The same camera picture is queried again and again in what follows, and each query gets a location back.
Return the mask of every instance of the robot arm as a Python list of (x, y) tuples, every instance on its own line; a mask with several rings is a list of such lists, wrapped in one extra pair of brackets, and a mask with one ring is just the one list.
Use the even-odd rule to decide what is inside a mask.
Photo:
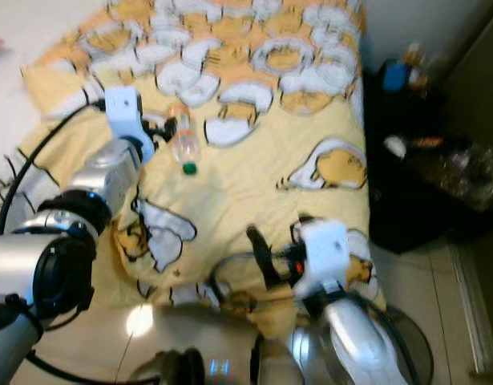
[[(116, 118), (113, 111), (122, 102), (130, 108), (128, 115), (120, 111)], [(136, 91), (108, 90), (106, 107), (119, 139), (87, 159), (63, 192), (44, 201), (32, 219), (0, 236), (0, 383), (11, 380), (55, 317), (89, 307), (99, 235), (137, 184), (142, 160), (152, 156)]]

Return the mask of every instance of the yellow bedsheet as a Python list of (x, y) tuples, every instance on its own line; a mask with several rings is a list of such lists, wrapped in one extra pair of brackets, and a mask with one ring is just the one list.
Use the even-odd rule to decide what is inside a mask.
[[(5, 164), (19, 168), (60, 119), (127, 84), (143, 118), (162, 125), (189, 106), (202, 147), (185, 176), (160, 143), (139, 187), (102, 235), (94, 301), (215, 304), (203, 282), (222, 258), (251, 250), (254, 224), (278, 250), (301, 214), (350, 229), (350, 286), (384, 306), (367, 245), (369, 207), (358, 42), (360, 0), (122, 0), (67, 34), (22, 75), (44, 123)], [(33, 214), (111, 137), (104, 114), (76, 116), (41, 152), (14, 199), (6, 229)], [(0, 204), (12, 180), (0, 169)], [(266, 294), (254, 261), (218, 277), (246, 298)], [(287, 303), (249, 317), (282, 335)]]

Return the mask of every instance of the white wall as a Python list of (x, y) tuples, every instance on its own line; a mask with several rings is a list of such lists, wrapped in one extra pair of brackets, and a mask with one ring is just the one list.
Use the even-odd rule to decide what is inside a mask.
[(451, 59), (493, 0), (364, 0), (364, 64), (377, 70), (420, 43), (432, 67)]

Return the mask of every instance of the tiled floor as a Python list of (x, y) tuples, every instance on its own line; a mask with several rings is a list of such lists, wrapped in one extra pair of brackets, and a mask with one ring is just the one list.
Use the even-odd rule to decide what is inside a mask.
[[(401, 257), (376, 246), (372, 250), (388, 302), (411, 316), (429, 339), (433, 384), (475, 384), (468, 376), (473, 362), (448, 244), (437, 241)], [(92, 308), (72, 325), (46, 334), (38, 355), (81, 376), (125, 380), (133, 370), (131, 363), (150, 359), (153, 347), (162, 345), (151, 337), (128, 337), (131, 311)], [(145, 343), (148, 348), (142, 349)], [(13, 383), (62, 382), (24, 363)]]

